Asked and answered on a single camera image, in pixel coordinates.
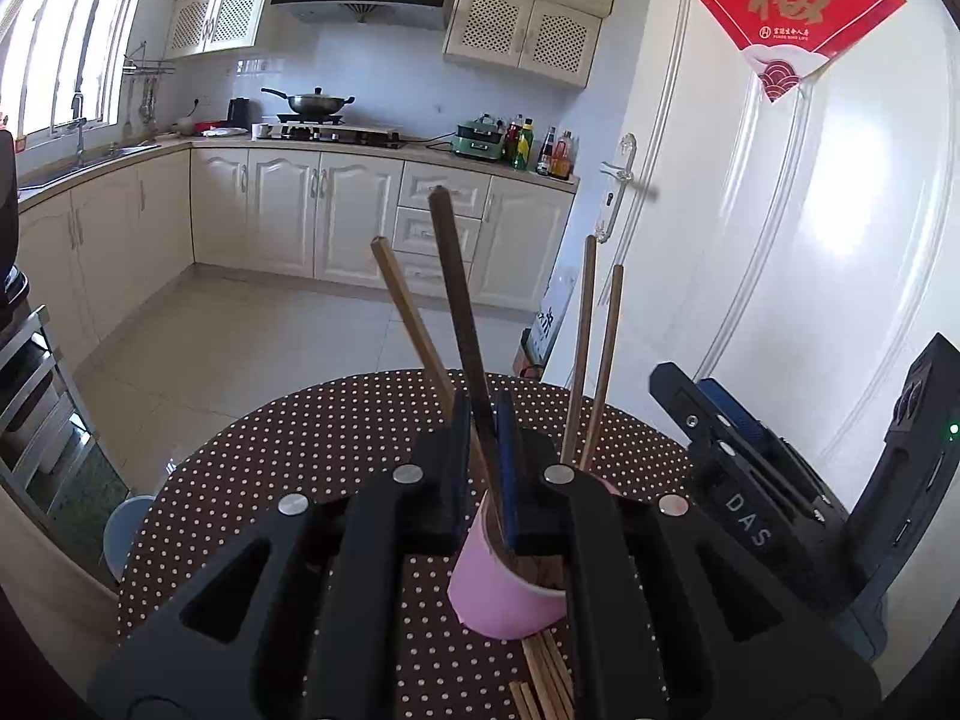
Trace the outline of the dark sauce bottle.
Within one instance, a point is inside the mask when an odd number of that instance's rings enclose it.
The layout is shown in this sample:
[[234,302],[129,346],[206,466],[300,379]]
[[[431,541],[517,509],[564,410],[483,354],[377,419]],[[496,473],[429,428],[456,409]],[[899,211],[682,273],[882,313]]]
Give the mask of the dark sauce bottle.
[[540,146],[539,158],[537,158],[537,166],[535,166],[535,172],[540,176],[550,176],[553,172],[553,148],[555,148],[555,143],[556,128],[550,127],[545,133],[544,141]]

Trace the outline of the sink faucet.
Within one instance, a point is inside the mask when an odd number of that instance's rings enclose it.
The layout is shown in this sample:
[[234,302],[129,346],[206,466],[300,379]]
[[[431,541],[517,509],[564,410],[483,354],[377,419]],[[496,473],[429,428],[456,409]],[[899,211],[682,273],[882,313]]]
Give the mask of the sink faucet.
[[70,121],[57,125],[53,129],[53,135],[57,140],[65,140],[68,135],[75,138],[73,156],[68,161],[68,165],[82,167],[85,164],[85,128],[88,119],[85,117],[85,96],[81,91],[75,91],[71,96],[70,114]]

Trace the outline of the kitchen window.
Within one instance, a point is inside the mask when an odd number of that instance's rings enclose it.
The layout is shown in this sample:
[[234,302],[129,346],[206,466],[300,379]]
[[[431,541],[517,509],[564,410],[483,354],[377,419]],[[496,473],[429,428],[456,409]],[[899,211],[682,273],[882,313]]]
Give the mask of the kitchen window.
[[139,0],[2,0],[2,124],[21,142],[114,124]]

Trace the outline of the gas stove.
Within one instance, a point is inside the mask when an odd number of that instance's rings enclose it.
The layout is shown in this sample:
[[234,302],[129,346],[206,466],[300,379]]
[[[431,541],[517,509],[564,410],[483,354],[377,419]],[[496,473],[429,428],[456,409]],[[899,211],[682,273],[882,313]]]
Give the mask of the gas stove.
[[399,149],[405,140],[395,130],[350,127],[327,122],[279,121],[252,125],[254,140],[290,140],[290,142],[327,143],[327,145],[370,146]]

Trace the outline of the black wok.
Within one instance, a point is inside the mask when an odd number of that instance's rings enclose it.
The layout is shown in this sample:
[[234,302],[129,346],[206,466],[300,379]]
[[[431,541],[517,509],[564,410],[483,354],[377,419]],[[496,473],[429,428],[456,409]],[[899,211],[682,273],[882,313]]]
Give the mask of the black wok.
[[337,98],[337,96],[327,96],[322,93],[322,89],[316,88],[313,93],[306,94],[286,94],[279,89],[262,88],[262,93],[277,96],[283,99],[288,107],[301,117],[306,117],[311,122],[320,122],[340,114],[342,109],[351,106],[355,98]]

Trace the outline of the black kettle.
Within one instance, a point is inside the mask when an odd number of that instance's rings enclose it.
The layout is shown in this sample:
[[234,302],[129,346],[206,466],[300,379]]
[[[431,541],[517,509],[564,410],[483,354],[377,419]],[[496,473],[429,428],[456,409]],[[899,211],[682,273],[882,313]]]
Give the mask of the black kettle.
[[252,124],[251,101],[247,98],[231,98],[228,103],[228,114],[224,119],[228,127],[249,130]]

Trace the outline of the red fu door decoration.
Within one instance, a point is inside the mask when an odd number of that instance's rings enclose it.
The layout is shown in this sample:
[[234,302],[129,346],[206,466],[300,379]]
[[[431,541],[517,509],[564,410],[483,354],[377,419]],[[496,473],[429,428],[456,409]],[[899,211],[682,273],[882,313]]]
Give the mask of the red fu door decoration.
[[905,0],[700,0],[774,103],[877,28]]

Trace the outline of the black appliance on rack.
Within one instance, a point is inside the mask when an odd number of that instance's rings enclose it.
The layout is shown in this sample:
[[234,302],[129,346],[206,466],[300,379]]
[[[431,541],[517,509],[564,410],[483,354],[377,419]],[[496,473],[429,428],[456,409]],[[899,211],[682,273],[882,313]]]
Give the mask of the black appliance on rack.
[[25,300],[28,280],[16,266],[20,243],[18,223],[18,184],[14,140],[8,130],[0,132],[0,277],[2,277],[2,325],[13,320],[16,307]]

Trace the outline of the black range hood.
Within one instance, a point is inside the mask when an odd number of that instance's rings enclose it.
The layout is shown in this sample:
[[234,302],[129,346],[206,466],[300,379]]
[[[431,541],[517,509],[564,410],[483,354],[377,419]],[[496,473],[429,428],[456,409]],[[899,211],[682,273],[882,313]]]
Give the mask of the black range hood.
[[305,25],[356,23],[443,31],[449,0],[270,0],[270,5]]

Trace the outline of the white door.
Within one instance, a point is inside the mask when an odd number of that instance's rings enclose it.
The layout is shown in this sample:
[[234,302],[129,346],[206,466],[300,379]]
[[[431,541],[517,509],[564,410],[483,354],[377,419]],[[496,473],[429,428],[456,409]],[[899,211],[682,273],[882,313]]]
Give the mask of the white door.
[[574,105],[562,255],[594,232],[620,138],[659,189],[599,245],[625,267],[608,401],[669,431],[659,362],[719,380],[844,500],[861,496],[908,367],[958,332],[958,31],[905,5],[771,103],[700,0],[613,0]]

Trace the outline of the green yellow bottle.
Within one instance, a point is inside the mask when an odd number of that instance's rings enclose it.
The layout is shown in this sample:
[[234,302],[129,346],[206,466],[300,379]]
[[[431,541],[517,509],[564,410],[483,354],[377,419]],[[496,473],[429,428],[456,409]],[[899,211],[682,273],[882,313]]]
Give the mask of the green yellow bottle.
[[517,130],[516,148],[514,148],[514,158],[512,158],[512,167],[517,171],[526,171],[533,143],[534,121],[527,117],[523,126]]

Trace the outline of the brown polka dot tablecloth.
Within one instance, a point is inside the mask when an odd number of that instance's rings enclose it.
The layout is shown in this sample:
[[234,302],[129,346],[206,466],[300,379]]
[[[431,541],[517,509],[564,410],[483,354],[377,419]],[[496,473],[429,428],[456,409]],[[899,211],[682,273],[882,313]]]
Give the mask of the brown polka dot tablecloth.
[[[117,635],[127,639],[278,496],[325,502],[356,493],[409,460],[416,436],[443,421],[427,374],[407,369],[303,388],[233,422],[156,494],[128,555]],[[451,571],[449,559],[405,564],[395,717],[517,717],[509,688],[530,679],[523,647],[457,621]]]

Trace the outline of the metal storage rack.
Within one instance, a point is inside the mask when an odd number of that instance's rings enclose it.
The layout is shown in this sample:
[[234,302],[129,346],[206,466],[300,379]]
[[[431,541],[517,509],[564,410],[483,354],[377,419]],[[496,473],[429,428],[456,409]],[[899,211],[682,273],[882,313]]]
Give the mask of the metal storage rack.
[[86,406],[39,305],[2,346],[2,484],[44,520],[98,442]]

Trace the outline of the blue stool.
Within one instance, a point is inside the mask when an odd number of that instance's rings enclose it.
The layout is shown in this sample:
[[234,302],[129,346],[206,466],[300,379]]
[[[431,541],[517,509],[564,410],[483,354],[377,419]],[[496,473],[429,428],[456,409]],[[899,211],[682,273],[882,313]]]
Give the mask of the blue stool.
[[153,502],[153,496],[128,497],[107,517],[103,532],[103,557],[107,570],[116,582],[122,580],[128,553]]

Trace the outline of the orange oil bottle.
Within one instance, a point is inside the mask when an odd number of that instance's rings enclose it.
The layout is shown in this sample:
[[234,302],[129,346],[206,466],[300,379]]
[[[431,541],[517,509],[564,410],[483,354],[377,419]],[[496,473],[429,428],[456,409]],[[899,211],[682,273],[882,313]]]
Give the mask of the orange oil bottle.
[[553,177],[562,181],[567,181],[571,177],[574,158],[576,158],[576,146],[578,146],[578,140],[569,130],[565,130],[556,140],[551,150],[550,174]]

